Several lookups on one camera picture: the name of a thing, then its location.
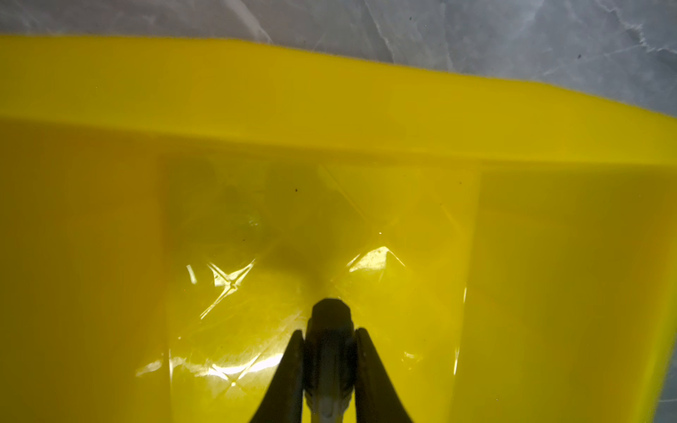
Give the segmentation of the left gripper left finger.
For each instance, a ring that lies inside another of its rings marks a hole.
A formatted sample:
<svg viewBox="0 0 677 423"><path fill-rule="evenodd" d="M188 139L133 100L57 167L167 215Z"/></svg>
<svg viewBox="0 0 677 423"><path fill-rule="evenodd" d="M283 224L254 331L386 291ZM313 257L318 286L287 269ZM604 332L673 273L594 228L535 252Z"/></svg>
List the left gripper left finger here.
<svg viewBox="0 0 677 423"><path fill-rule="evenodd" d="M303 332L295 331L250 423L301 423L303 416Z"/></svg>

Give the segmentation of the yellow plastic bin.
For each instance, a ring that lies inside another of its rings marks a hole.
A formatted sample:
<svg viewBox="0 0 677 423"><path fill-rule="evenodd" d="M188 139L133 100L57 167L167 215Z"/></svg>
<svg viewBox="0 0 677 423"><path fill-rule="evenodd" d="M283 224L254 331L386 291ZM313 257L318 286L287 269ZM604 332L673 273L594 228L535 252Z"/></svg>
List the yellow plastic bin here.
<svg viewBox="0 0 677 423"><path fill-rule="evenodd" d="M324 298L414 421L651 421L675 119L235 40L2 38L2 421L248 421Z"/></svg>

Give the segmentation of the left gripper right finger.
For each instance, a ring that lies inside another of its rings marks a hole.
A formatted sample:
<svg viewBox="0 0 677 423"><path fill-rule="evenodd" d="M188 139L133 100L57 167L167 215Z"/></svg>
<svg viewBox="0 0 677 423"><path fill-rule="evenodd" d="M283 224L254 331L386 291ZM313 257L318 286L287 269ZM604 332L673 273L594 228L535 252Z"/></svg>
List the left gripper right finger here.
<svg viewBox="0 0 677 423"><path fill-rule="evenodd" d="M355 332L355 410L358 423L412 423L364 328Z"/></svg>

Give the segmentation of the black handled screwdriver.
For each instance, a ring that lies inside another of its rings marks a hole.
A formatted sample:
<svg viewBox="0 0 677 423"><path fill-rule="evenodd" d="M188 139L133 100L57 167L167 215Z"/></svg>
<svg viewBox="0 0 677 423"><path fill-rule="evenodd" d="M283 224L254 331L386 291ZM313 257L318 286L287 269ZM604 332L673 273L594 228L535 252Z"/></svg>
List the black handled screwdriver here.
<svg viewBox="0 0 677 423"><path fill-rule="evenodd" d="M341 422L355 381L354 323L347 304L315 304L305 336L303 389L313 422Z"/></svg>

